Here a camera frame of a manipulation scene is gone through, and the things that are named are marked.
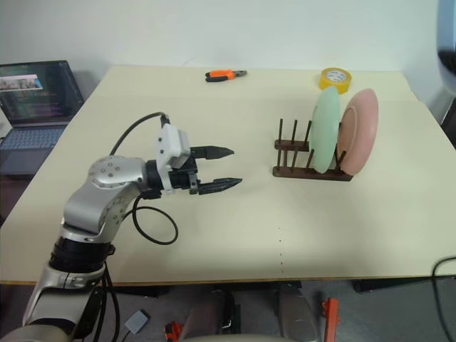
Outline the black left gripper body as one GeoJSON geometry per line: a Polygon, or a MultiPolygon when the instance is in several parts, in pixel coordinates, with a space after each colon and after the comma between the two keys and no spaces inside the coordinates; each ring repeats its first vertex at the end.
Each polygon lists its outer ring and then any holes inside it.
{"type": "Polygon", "coordinates": [[[198,169],[196,163],[199,148],[192,147],[190,152],[190,156],[183,166],[181,168],[173,168],[169,176],[174,189],[189,190],[191,195],[196,195],[200,183],[197,178],[198,169]]]}

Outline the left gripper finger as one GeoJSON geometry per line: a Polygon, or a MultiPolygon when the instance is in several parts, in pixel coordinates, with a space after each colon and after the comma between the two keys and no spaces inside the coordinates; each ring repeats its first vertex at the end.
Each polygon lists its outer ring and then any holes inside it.
{"type": "Polygon", "coordinates": [[[242,182],[242,178],[233,177],[219,178],[206,183],[200,182],[197,186],[197,193],[199,195],[209,195],[222,192],[238,185],[240,182],[242,182]]]}
{"type": "Polygon", "coordinates": [[[234,151],[227,147],[212,145],[192,147],[192,156],[194,159],[216,160],[233,154],[234,151]]]}

